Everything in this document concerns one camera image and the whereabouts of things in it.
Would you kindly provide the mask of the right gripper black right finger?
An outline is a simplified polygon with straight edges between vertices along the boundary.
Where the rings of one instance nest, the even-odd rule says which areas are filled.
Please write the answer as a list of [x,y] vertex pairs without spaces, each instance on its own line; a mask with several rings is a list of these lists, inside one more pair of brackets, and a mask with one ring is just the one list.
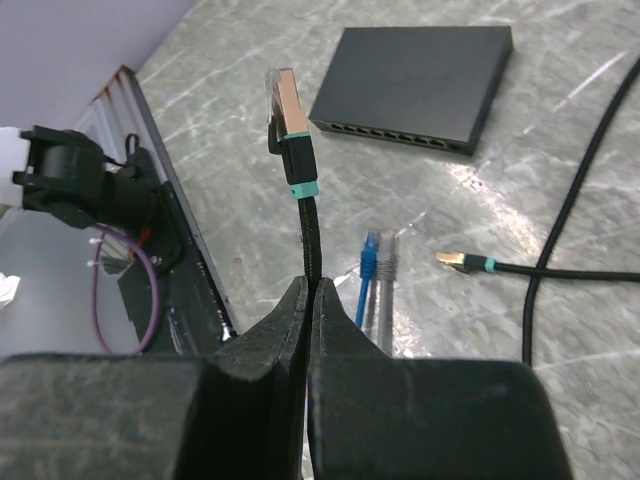
[[316,291],[308,439],[319,479],[568,479],[545,388],[513,361],[399,359]]

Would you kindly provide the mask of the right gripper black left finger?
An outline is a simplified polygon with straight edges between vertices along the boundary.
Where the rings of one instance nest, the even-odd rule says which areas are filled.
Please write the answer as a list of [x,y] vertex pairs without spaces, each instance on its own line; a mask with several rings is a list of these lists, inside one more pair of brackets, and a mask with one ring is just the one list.
[[300,479],[309,348],[307,278],[212,357],[214,432],[232,479]]

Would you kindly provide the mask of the black network switch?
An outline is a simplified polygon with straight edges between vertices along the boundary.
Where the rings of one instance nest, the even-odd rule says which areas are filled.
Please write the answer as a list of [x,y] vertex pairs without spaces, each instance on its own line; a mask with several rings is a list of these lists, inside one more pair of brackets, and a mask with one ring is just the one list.
[[505,25],[347,28],[309,119],[327,132],[470,156],[513,49]]

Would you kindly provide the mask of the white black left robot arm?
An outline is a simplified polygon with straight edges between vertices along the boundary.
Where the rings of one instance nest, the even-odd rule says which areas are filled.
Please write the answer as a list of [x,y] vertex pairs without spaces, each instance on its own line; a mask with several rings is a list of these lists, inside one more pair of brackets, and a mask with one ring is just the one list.
[[3,127],[1,205],[46,213],[80,230],[138,231],[158,197],[133,160],[117,162],[81,132]]

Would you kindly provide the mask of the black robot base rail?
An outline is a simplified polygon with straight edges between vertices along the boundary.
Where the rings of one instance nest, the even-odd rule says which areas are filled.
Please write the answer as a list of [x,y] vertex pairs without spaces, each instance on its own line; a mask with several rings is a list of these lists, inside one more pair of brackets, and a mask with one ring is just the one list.
[[157,210],[134,239],[159,284],[159,317],[147,352],[211,354],[238,334],[236,316],[135,73],[122,67],[102,100],[115,116],[115,138]]

